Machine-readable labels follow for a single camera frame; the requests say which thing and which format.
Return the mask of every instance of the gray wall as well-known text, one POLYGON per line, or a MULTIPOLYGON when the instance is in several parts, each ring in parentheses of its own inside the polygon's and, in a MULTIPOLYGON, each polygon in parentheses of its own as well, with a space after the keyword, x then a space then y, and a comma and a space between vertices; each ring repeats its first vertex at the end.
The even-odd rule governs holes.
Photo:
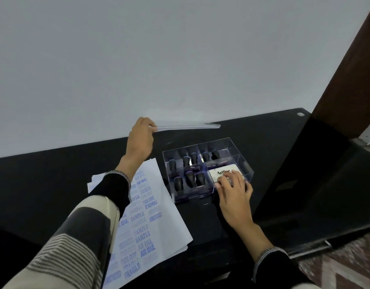
POLYGON ((0 157, 139 116, 312 111, 370 0, 0 0, 0 157))

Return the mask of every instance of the person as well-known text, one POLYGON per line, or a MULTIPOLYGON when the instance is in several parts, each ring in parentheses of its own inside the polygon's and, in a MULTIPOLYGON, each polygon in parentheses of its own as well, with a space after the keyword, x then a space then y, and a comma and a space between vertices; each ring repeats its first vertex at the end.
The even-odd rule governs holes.
MULTIPOLYGON (((131 201, 130 182, 150 155, 156 130, 156 124, 149 118, 137 120, 117 167, 105 174, 101 183, 73 209, 34 259, 4 289, 88 289, 100 288, 106 283, 106 266, 113 251, 118 222, 131 201)), ((264 288, 317 288, 253 223, 250 183, 232 171, 218 178, 215 185, 226 222, 240 236, 255 261, 253 282, 264 288)))

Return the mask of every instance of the clear plastic box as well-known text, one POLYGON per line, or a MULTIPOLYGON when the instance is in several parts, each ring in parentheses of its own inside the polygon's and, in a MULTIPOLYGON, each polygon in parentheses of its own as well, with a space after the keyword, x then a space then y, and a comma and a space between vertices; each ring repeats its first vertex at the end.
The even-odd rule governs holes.
POLYGON ((253 170, 230 138, 162 152, 169 191, 175 203, 212 194, 217 178, 235 169, 247 181, 253 170))

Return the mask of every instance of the patterned floor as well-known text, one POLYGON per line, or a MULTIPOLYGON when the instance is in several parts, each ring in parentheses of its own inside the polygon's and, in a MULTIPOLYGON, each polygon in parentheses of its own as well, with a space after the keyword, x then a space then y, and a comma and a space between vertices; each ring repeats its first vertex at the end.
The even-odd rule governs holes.
POLYGON ((370 289, 370 233, 299 268, 322 289, 370 289))

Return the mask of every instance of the black and white sweater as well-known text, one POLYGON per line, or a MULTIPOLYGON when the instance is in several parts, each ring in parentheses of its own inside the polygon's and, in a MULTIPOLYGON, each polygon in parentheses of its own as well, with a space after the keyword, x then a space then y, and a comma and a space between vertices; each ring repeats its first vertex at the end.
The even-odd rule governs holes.
MULTIPOLYGON (((106 174, 4 289, 101 288, 120 216, 130 203, 129 192, 125 176, 106 174)), ((261 254, 253 280, 264 288, 316 287, 279 248, 261 254)))

